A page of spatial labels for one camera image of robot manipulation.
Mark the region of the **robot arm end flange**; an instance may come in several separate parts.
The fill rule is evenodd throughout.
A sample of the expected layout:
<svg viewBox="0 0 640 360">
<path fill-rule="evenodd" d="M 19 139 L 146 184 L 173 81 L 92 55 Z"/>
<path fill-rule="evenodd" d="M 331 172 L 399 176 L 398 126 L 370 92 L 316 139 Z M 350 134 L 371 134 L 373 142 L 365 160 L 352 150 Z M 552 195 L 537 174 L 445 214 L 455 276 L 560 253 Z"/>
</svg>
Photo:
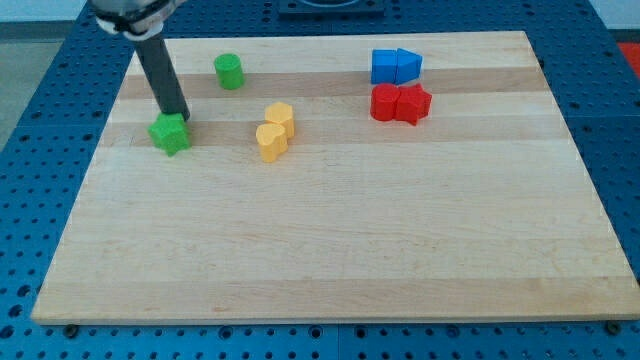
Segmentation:
<svg viewBox="0 0 640 360">
<path fill-rule="evenodd" d="M 164 22 L 186 0 L 89 0 L 99 27 L 111 35 L 144 41 L 161 33 Z"/>
</svg>

